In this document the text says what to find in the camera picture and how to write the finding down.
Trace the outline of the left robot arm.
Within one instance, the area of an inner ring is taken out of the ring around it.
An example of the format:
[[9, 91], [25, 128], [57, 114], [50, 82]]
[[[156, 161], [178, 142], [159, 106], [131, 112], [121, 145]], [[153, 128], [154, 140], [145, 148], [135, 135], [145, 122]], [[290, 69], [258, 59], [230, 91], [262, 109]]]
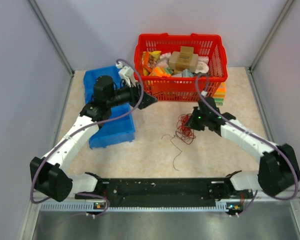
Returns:
[[145, 109], [158, 99], [144, 91], [140, 83], [130, 80], [121, 88], [115, 88], [108, 75], [97, 78], [92, 99], [82, 108], [75, 123], [43, 157], [34, 157], [30, 162], [31, 192], [38, 191], [48, 199], [64, 201], [69, 195], [87, 193], [99, 198], [104, 191], [98, 177], [92, 173], [68, 176], [66, 171], [83, 145], [106, 123], [112, 122], [112, 108], [129, 104], [134, 110]]

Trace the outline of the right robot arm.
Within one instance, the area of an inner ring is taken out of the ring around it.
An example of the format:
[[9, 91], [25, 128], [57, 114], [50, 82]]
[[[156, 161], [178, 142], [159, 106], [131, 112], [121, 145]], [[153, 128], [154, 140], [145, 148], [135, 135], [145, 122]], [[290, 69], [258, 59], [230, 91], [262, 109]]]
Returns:
[[206, 107], [196, 106], [186, 126], [196, 131], [208, 128], [257, 161], [258, 170], [230, 174], [230, 181], [223, 185], [223, 192], [229, 198], [235, 198], [242, 190], [263, 191], [277, 198], [300, 181], [300, 168], [291, 145], [278, 145], [260, 137], [228, 112], [217, 115]]

